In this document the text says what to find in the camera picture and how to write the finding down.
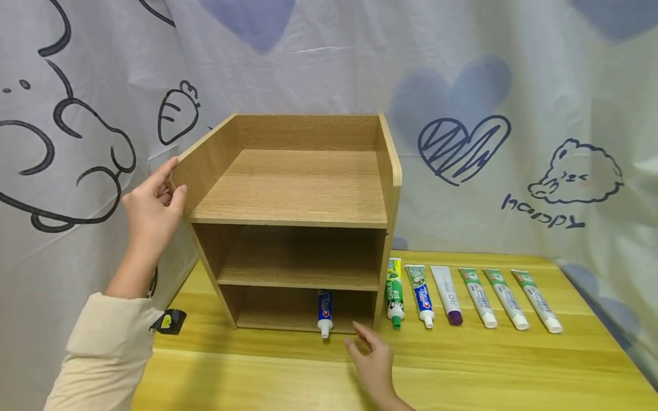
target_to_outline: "wooden table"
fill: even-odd
[[[658,396],[562,272],[531,256],[393,252],[403,264],[448,265],[464,324],[448,325],[429,280],[437,314],[432,330],[418,319],[403,277],[407,319],[379,329],[395,351],[397,393],[418,410],[658,410]],[[485,329],[458,266],[501,268],[528,316],[516,331],[488,283],[497,329]],[[549,334],[513,281],[529,270],[565,332]],[[188,313],[178,336],[159,335],[137,390],[134,410],[368,410],[343,347],[318,333],[229,328],[226,313],[197,265],[171,307]]]

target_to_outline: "curtain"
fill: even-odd
[[[395,248],[553,258],[656,383],[658,2],[23,0],[0,22],[8,409],[43,405],[113,274],[121,193],[231,112],[385,112]],[[194,262],[181,232],[159,306]]]

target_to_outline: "wooden shelf unit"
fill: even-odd
[[[186,225],[235,327],[377,326],[401,170],[383,114],[232,115],[179,157]]]

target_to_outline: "person's arm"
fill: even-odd
[[[382,411],[414,411],[393,388],[393,350],[370,328],[355,322],[354,329],[370,354],[361,354],[350,339],[345,340],[345,348],[370,399]]]
[[[130,409],[153,354],[149,328],[162,314],[145,297],[185,203],[187,187],[171,194],[165,186],[177,162],[171,158],[123,197],[128,249],[105,292],[92,295],[82,309],[45,411]]]

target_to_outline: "finger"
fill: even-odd
[[[354,363],[354,365],[358,367],[361,361],[363,361],[365,357],[363,356],[363,354],[361,354],[357,346],[354,344],[354,341],[350,340],[349,338],[346,338],[344,343],[347,353],[352,358],[352,362]]]
[[[171,201],[171,194],[169,194],[169,193],[162,194],[160,197],[158,197],[158,201],[162,205],[169,204],[169,202]]]
[[[386,343],[382,338],[377,335],[376,332],[371,330],[369,327],[364,326],[363,324],[359,324],[356,321],[352,321],[352,325],[354,325],[354,329],[357,330],[357,334],[359,334],[359,337],[363,337],[368,341],[368,344],[370,344],[370,347],[372,350],[376,350],[378,347],[385,347]]]
[[[185,207],[185,198],[188,195],[188,187],[183,184],[179,185],[175,190],[174,194],[171,196],[171,203],[169,208],[179,215],[183,214],[183,208]]]
[[[158,191],[156,192],[156,196],[160,197],[162,194],[168,193],[169,188],[166,186],[166,184],[161,184],[160,187],[158,187]]]
[[[178,164],[178,157],[168,159],[144,181],[144,185],[148,185],[154,191],[157,190],[158,187],[165,183],[166,178],[171,174],[176,164]]]

